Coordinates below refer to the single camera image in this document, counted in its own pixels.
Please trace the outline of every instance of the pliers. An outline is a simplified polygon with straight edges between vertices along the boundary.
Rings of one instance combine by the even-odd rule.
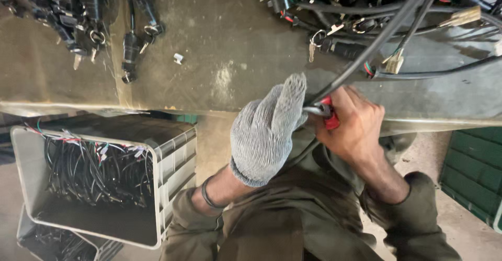
[[[321,101],[314,103],[312,106],[303,107],[304,112],[312,113],[324,117],[326,129],[332,130],[338,128],[340,121],[333,110],[331,96],[324,97]]]

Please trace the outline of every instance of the gloved hand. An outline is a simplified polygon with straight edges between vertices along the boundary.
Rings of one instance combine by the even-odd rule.
[[[233,174],[245,185],[261,187],[284,165],[293,143],[291,134],[307,120],[302,113],[307,80],[291,75],[263,100],[248,103],[230,131]]]

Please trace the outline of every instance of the sleeve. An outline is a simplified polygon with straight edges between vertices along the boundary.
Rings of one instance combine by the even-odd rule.
[[[160,261],[216,260],[218,233],[223,219],[199,213],[192,204],[195,188],[180,191],[173,201],[173,219]]]
[[[398,261],[461,260],[437,225],[432,180],[419,172],[407,174],[405,180],[410,184],[410,193],[399,204],[373,200],[367,190],[361,196],[361,205],[370,219],[387,232],[384,243],[395,249]]]

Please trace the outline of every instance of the concrete floor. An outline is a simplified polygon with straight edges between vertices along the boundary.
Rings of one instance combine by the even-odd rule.
[[[225,166],[230,158],[229,133],[235,114],[226,117],[199,117],[197,182]],[[419,133],[396,169],[401,174],[422,171],[437,181],[450,132]],[[16,245],[16,231],[22,205],[22,193],[15,164],[0,167],[0,260],[36,260]],[[438,223],[464,260],[500,260],[502,235],[458,205],[440,190],[437,191]],[[396,258],[383,245],[386,233],[361,213],[364,231],[379,241],[376,251],[386,261]],[[160,249],[149,251],[126,245],[114,260],[158,260]]]

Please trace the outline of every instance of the dirty table surface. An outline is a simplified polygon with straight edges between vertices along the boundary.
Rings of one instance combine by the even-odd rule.
[[[320,53],[309,63],[306,32],[291,29],[259,0],[155,0],[155,5],[166,33],[141,56],[138,80],[129,85],[121,80],[122,37],[128,27],[125,0],[110,0],[109,11],[114,15],[108,46],[95,64],[86,58],[77,70],[73,70],[73,54],[56,44],[51,28],[30,18],[15,18],[2,8],[0,109],[11,113],[65,107],[198,114],[238,111],[293,72],[304,72],[308,91],[314,93],[347,65],[346,60]],[[145,25],[141,20],[137,24],[138,28]],[[467,64],[491,54],[493,41],[500,39],[499,35],[476,39],[462,35],[468,31],[454,28],[413,37],[401,71]],[[387,44],[379,57],[395,47],[396,43]],[[184,56],[183,65],[173,62],[175,53]],[[419,81],[370,81],[356,72],[348,83],[383,104],[389,119],[500,125],[500,74],[501,64]]]

